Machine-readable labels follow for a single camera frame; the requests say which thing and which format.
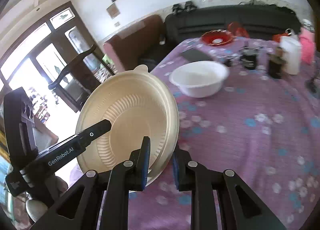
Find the purple floral tablecloth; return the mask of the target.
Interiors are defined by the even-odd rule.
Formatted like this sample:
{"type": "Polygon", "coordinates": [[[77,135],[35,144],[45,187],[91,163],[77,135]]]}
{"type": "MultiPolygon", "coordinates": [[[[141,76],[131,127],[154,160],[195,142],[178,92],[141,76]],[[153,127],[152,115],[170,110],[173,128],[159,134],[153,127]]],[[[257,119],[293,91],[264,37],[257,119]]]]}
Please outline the purple floral tablecloth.
{"type": "Polygon", "coordinates": [[[281,79],[267,75],[273,41],[237,38],[223,47],[199,39],[178,44],[153,69],[163,82],[186,60],[189,49],[233,65],[221,90],[207,98],[190,98],[174,86],[179,115],[178,145],[215,171],[235,171],[287,229],[299,229],[319,200],[319,98],[305,83],[315,68],[302,64],[299,74],[281,79]],[[240,63],[240,49],[259,49],[255,70],[240,63]]]}

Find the red plastic bag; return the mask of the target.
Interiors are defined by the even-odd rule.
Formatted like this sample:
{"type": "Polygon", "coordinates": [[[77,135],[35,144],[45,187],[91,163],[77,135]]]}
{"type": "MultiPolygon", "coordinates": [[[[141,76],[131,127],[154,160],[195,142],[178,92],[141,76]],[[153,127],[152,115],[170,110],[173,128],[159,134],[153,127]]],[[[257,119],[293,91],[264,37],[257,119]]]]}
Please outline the red plastic bag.
{"type": "Polygon", "coordinates": [[[238,22],[234,21],[228,25],[228,31],[236,37],[249,38],[247,30],[238,22]]]}

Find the beige disposable plate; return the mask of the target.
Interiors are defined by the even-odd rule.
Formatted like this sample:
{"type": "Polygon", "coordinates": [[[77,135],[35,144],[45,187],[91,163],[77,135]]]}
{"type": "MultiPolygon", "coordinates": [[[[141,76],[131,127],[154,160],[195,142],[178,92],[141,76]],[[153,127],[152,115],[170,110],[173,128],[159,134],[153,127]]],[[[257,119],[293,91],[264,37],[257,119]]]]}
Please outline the beige disposable plate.
{"type": "Polygon", "coordinates": [[[151,184],[167,166],[175,150],[179,132],[179,114],[174,96],[146,65],[121,72],[100,84],[80,111],[76,132],[107,119],[111,130],[94,140],[77,161],[82,172],[111,170],[129,159],[150,139],[147,184],[151,184]]]}

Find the pink cloth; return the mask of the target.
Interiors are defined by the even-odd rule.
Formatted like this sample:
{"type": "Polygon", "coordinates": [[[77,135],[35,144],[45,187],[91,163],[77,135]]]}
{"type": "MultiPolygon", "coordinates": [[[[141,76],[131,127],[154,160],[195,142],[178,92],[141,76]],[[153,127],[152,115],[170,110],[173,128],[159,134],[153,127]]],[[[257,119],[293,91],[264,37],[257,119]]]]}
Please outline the pink cloth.
{"type": "Polygon", "coordinates": [[[301,59],[304,63],[311,65],[315,55],[315,34],[306,28],[301,28],[299,41],[302,45],[301,59]]]}

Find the small red plate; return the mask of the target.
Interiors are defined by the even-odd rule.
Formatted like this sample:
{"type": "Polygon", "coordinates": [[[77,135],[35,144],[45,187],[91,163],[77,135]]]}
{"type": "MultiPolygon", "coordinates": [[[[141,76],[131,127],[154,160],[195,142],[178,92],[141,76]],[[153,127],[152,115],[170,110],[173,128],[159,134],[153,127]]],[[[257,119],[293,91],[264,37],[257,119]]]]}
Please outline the small red plate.
{"type": "Polygon", "coordinates": [[[231,43],[234,35],[227,30],[212,30],[201,36],[201,40],[209,46],[222,46],[231,43]]]}

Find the white plastic jar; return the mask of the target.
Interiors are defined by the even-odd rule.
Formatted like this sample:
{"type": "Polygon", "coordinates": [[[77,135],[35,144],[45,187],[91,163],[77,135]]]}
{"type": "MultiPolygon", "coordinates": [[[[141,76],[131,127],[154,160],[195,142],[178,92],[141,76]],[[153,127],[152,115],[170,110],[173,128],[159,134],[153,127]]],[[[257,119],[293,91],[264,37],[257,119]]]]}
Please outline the white plastic jar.
{"type": "Polygon", "coordinates": [[[300,70],[302,45],[290,37],[281,37],[280,47],[284,50],[283,58],[286,60],[284,71],[289,75],[297,75],[300,70]]]}

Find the orange red bag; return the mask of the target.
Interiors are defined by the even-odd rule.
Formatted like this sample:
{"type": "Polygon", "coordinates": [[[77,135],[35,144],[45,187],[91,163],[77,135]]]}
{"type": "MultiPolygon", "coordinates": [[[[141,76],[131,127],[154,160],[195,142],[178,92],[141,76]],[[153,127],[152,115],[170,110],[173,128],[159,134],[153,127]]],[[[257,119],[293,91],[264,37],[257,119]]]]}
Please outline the orange red bag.
{"type": "Polygon", "coordinates": [[[277,42],[277,43],[280,43],[281,37],[290,37],[290,38],[292,38],[292,39],[294,39],[294,40],[299,41],[299,38],[298,38],[298,36],[296,35],[295,31],[294,31],[293,29],[291,29],[291,28],[286,29],[285,32],[282,33],[282,34],[275,34],[275,35],[272,37],[272,40],[275,41],[275,42],[277,42]]]}

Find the black leather sofa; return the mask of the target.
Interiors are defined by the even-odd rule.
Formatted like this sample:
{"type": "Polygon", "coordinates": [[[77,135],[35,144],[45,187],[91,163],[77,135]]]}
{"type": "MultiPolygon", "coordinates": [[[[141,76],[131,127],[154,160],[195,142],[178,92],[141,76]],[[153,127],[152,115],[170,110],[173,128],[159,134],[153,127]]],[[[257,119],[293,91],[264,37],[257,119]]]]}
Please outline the black leather sofa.
{"type": "Polygon", "coordinates": [[[211,30],[226,30],[231,23],[238,23],[250,38],[271,40],[288,28],[296,34],[301,23],[296,13],[276,5],[228,5],[198,8],[165,19],[167,40],[179,44],[190,38],[199,38],[211,30]]]}

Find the black electric motor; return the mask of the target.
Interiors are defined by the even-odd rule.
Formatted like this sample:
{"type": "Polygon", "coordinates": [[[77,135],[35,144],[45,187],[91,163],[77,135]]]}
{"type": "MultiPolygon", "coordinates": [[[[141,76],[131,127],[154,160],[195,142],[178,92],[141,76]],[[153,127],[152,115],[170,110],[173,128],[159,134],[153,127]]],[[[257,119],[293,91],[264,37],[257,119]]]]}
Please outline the black electric motor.
{"type": "Polygon", "coordinates": [[[259,49],[243,47],[240,49],[240,63],[248,70],[255,70],[258,63],[259,49]]]}

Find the small black plug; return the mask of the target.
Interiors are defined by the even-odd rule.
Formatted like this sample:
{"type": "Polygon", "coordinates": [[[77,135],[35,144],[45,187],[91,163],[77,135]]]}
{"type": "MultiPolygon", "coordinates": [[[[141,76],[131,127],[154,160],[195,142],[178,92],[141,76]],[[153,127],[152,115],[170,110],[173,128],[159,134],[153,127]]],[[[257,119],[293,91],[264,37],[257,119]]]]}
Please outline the small black plug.
{"type": "Polygon", "coordinates": [[[225,58],[223,61],[223,64],[227,67],[231,67],[232,66],[232,58],[225,58]]]}

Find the black motor with cork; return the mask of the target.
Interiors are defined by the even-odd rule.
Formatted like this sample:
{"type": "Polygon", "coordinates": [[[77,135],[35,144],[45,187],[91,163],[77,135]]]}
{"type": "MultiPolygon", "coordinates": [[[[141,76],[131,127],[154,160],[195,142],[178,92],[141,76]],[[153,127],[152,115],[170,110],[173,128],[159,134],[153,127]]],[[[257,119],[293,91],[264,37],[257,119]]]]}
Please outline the black motor with cork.
{"type": "Polygon", "coordinates": [[[283,65],[286,60],[283,58],[284,50],[281,47],[276,47],[274,54],[268,54],[268,70],[267,73],[274,79],[281,79],[283,65]]]}

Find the wooden chair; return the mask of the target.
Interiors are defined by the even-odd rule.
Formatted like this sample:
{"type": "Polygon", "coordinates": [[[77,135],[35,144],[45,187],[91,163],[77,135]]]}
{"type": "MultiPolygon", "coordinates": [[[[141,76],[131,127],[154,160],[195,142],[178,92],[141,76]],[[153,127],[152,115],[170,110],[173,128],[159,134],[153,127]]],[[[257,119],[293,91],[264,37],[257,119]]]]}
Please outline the wooden chair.
{"type": "Polygon", "coordinates": [[[67,105],[79,112],[90,94],[115,72],[96,54],[97,46],[93,44],[88,50],[78,54],[59,73],[57,79],[48,85],[49,90],[57,92],[67,105]],[[85,64],[85,58],[92,55],[98,61],[98,70],[91,71],[85,64]]]}

